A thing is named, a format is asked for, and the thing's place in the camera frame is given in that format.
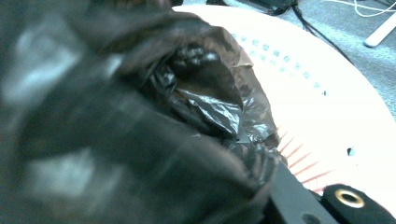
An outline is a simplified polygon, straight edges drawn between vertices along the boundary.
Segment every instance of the white cable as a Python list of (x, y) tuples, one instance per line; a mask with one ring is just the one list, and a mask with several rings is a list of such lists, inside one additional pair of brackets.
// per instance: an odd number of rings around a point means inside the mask
[(390, 10), (392, 7), (390, 7), (389, 9), (381, 9), (381, 8), (377, 8), (377, 7), (367, 7), (367, 6), (362, 6), (359, 4), (354, 4), (354, 3), (348, 3), (345, 1), (341, 1), (341, 0), (321, 0), (322, 2), (334, 2), (334, 3), (341, 3), (341, 4), (345, 4), (345, 5), (349, 5), (349, 6), (356, 6), (356, 7), (361, 7), (361, 8), (365, 8), (365, 9), (370, 9), (370, 10), (374, 10), (374, 11), (380, 11), (380, 12), (396, 12), (396, 10)]
[(356, 0), (353, 0), (353, 1), (354, 1), (354, 3), (355, 3), (355, 11), (356, 11), (356, 13), (358, 13), (358, 15), (360, 15), (361, 17), (374, 17), (374, 16), (378, 16), (378, 15), (381, 15), (381, 14), (387, 12), (388, 10), (390, 10), (391, 8), (393, 8), (394, 6), (396, 6), (396, 1), (395, 1), (390, 7), (388, 7), (388, 8), (387, 8), (386, 10), (384, 10), (384, 11), (381, 11), (381, 12), (378, 12), (378, 13), (375, 13), (375, 14), (365, 15), (365, 14), (362, 14), (361, 12), (359, 12), (359, 10), (358, 10), (358, 2), (357, 2)]

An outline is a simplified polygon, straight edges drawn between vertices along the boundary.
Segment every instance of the red line marking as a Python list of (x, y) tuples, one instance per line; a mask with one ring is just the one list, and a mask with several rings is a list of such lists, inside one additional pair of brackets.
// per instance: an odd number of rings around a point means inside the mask
[(279, 152), (282, 152), (283, 150), (285, 150), (285, 148), (288, 147), (288, 146), (290, 145), (290, 143), (291, 143), (291, 141), (293, 141), (293, 139), (294, 139), (294, 138), (291, 138), (291, 139), (289, 140), (289, 142), (288, 142), (285, 146), (283, 146), (282, 149), (280, 149)]
[(290, 156), (292, 156), (294, 153), (296, 153), (298, 151), (298, 149), (300, 149), (304, 144), (299, 145), (297, 148), (295, 148), (290, 154), (289, 156), (286, 156), (286, 159), (290, 158)]
[(322, 192), (324, 189), (326, 189), (327, 188), (327, 186), (325, 186), (325, 187), (323, 187), (323, 188), (318, 188), (318, 189), (311, 189), (312, 191), (314, 191), (315, 193), (320, 193), (320, 192)]
[(288, 134), (288, 132), (289, 131), (286, 131), (285, 133), (283, 133), (283, 135), (280, 137), (280, 139), (283, 139), (286, 136), (286, 134)]
[(321, 176), (327, 175), (327, 174), (329, 174), (329, 173), (331, 173), (331, 172), (333, 172), (333, 170), (327, 171), (327, 172), (322, 173), (322, 174), (320, 174), (320, 175), (312, 176), (311, 178), (308, 178), (308, 179), (306, 179), (305, 181), (302, 181), (301, 183), (302, 183), (302, 184), (305, 184), (305, 183), (307, 183), (307, 182), (309, 182), (309, 181), (311, 181), (311, 180), (313, 180), (313, 179), (316, 179), (316, 178), (319, 178), (319, 177), (321, 177)]
[(297, 165), (297, 163), (299, 163), (300, 161), (302, 161), (303, 159), (305, 159), (306, 157), (308, 157), (311, 154), (311, 152), (306, 153), (305, 155), (303, 155), (300, 159), (298, 159), (297, 161), (295, 161), (292, 165), (289, 166), (289, 169), (295, 165)]
[(318, 163), (319, 163), (319, 161), (315, 161), (314, 163), (312, 163), (312, 164), (306, 166), (303, 170), (301, 170), (301, 171), (299, 171), (299, 172), (296, 172), (294, 175), (299, 175), (300, 173), (302, 173), (302, 172), (304, 172), (304, 171), (306, 171), (306, 170), (312, 168), (313, 166), (315, 166), (315, 165), (318, 164)]

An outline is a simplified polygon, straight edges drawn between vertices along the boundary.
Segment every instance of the plastic bag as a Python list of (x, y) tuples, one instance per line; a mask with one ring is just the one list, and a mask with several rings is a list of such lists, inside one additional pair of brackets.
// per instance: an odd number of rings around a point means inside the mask
[(278, 137), (233, 37), (162, 1), (54, 3), (0, 3), (24, 8), (0, 23), (0, 180), (29, 222), (259, 222)]

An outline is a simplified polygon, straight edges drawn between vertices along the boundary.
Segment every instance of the gray carpet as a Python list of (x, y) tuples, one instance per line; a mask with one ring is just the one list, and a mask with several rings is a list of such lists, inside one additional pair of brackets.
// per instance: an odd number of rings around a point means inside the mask
[[(246, 0), (224, 0), (224, 2), (233, 7), (255, 7)], [(346, 53), (375, 87), (388, 106), (390, 113), (396, 118), (396, 30), (393, 30), (376, 48), (367, 48), (363, 45), (364, 40), (392, 13), (363, 18), (356, 14), (352, 6), (319, 0), (300, 0), (299, 2), (305, 19)], [(201, 5), (204, 3), (205, 0), (184, 1), (184, 5)], [(359, 4), (387, 8), (374, 0), (359, 1)], [(375, 11), (364, 9), (361, 9), (361, 12), (365, 14), (375, 13)], [(288, 10), (278, 17), (302, 26), (292, 10)]]

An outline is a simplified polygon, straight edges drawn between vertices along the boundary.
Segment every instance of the brass insert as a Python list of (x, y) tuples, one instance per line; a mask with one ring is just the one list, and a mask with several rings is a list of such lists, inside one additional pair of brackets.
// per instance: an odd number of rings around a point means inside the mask
[(338, 201), (348, 205), (349, 207), (362, 208), (364, 206), (363, 198), (347, 189), (338, 189), (335, 192), (335, 197), (338, 199)]

